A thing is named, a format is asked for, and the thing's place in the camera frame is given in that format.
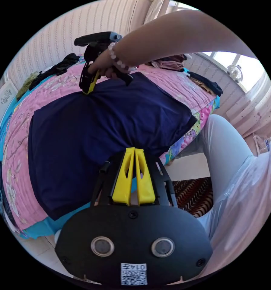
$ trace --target window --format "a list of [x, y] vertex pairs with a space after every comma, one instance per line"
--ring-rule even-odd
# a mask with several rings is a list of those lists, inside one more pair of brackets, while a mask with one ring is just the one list
[[261, 65], [260, 61], [252, 57], [222, 51], [203, 53], [223, 70], [231, 64], [239, 65], [243, 74], [243, 80], [240, 84], [246, 91], [252, 89], [264, 72], [264, 67]]
[[204, 54], [207, 54], [208, 56], [211, 56], [212, 52], [211, 51], [206, 51], [206, 52], [203, 52]]
[[[166, 13], [178, 10], [199, 10], [187, 4], [178, 1], [170, 1]], [[249, 91], [258, 82], [264, 72], [264, 68], [260, 61], [251, 57], [243, 56], [231, 52], [222, 51], [206, 51], [202, 56], [211, 60], [219, 68], [227, 71], [227, 67], [231, 64], [239, 65], [243, 74], [243, 80], [240, 82], [244, 91]]]
[[183, 3], [178, 2], [178, 1], [171, 0], [169, 2], [169, 7], [168, 7], [166, 13], [171, 13], [171, 12], [179, 11], [179, 10], [199, 10], [199, 9], [194, 8], [194, 7], [187, 5], [187, 4], [183, 4]]
[[177, 10], [183, 10], [183, 9], [199, 10], [199, 9], [194, 8], [194, 7], [192, 7], [192, 6], [189, 6], [189, 5], [187, 5], [187, 4], [184, 4], [184, 3], [178, 2], [178, 9], [177, 9]]
[[218, 51], [216, 52], [214, 59], [227, 68], [233, 63], [235, 57], [236, 53]]
[[259, 60], [244, 55], [240, 56], [237, 64], [240, 65], [243, 74], [241, 84], [250, 91], [264, 73], [264, 67]]

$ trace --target curtain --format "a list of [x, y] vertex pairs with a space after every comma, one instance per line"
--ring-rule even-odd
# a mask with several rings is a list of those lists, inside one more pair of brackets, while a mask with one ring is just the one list
[[153, 3], [148, 10], [144, 24], [156, 19], [159, 16], [165, 15], [169, 6], [169, 2], [169, 0], [153, 0]]
[[227, 112], [228, 121], [243, 138], [271, 125], [271, 81], [264, 71], [259, 81]]

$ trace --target white pants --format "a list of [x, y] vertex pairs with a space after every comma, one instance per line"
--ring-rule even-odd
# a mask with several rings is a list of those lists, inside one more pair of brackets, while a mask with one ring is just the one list
[[219, 115], [210, 115], [200, 134], [176, 158], [197, 153], [206, 156], [214, 203], [212, 209], [198, 220], [212, 238], [226, 205], [227, 188], [253, 154], [237, 130]]

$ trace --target leg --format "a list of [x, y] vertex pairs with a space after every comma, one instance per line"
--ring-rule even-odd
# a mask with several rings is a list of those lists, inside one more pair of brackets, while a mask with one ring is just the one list
[[234, 174], [253, 154], [237, 130], [219, 115], [209, 116], [201, 133], [179, 156], [201, 152], [207, 158], [216, 203], [225, 193]]

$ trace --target label sticker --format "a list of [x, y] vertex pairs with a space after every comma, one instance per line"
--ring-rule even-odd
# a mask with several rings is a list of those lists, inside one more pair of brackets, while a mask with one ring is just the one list
[[147, 264], [121, 263], [122, 285], [147, 285]]

